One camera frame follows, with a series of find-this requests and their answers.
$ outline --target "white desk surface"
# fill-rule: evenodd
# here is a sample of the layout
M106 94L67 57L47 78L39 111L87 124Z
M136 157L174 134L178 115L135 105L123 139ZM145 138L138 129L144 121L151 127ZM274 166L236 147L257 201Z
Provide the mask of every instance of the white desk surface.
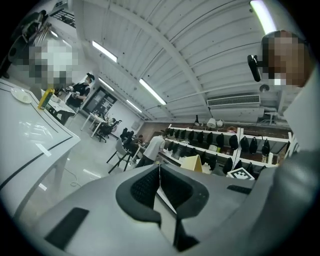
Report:
M60 124L32 98L25 104L13 97L18 86L0 79L0 196L12 215L35 184L80 138Z
M45 94L44 90L41 90L41 95L43 96ZM59 111L65 111L65 112L70 112L73 114L76 114L76 112L74 112L62 99L59 103L53 101L54 100L58 100L59 98L55 95L52 95L51 99L49 100L48 104L54 108L55 111L59 112Z

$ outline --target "floor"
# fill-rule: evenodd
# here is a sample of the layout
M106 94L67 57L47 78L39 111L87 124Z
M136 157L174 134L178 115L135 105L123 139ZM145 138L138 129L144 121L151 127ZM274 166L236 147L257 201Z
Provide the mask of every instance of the floor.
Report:
M108 164L106 163L115 152L117 139L110 136L107 142L104 143L103 141L99 142L96 137L91 138L92 131L89 129L89 122L82 131L80 130L85 120L84 116L77 114L74 118L69 118L65 125L70 131L79 136L81 141L69 154L61 181L58 201L64 199L88 182L121 172L121 170L114 170L111 174L108 174L110 168L108 168ZM115 155L109 163L114 165L117 162L118 158ZM122 161L119 168L123 170L125 165L126 162ZM128 165L127 171L134 167L134 165ZM57 203L55 199L52 199L49 189L46 191L53 184L53 180L54 170L41 181L38 188L32 194L19 218L24 226L32 227L42 214ZM161 230L163 234L172 242L176 225L175 218L168 213L163 203L157 198L155 199L154 209L160 212L162 216Z

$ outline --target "air conditioner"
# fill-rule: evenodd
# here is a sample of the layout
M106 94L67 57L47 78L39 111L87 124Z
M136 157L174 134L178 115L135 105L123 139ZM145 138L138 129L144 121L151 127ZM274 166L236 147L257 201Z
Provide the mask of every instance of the air conditioner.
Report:
M232 108L232 107L259 107L261 100L259 94L239 95L223 98L208 99L207 106L209 108Z

